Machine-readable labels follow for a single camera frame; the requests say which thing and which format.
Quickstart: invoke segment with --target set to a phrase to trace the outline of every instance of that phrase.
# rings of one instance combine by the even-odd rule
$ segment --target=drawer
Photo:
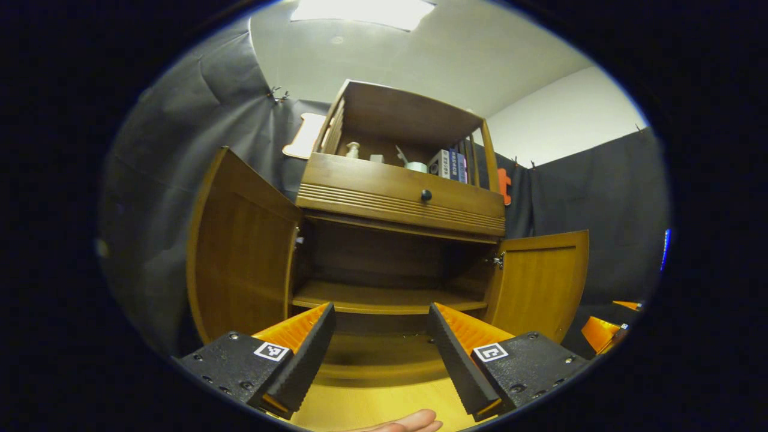
[[[424,202],[422,190],[432,193]],[[432,174],[312,153],[296,204],[361,218],[503,237],[500,194]]]

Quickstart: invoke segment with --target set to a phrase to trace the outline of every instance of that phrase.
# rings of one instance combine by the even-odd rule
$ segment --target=cabinet door
[[[505,240],[486,294],[485,320],[512,334],[537,331],[560,343],[584,291],[589,231]]]
[[[197,196],[187,244],[187,295],[205,344],[287,318],[302,212],[229,148]]]

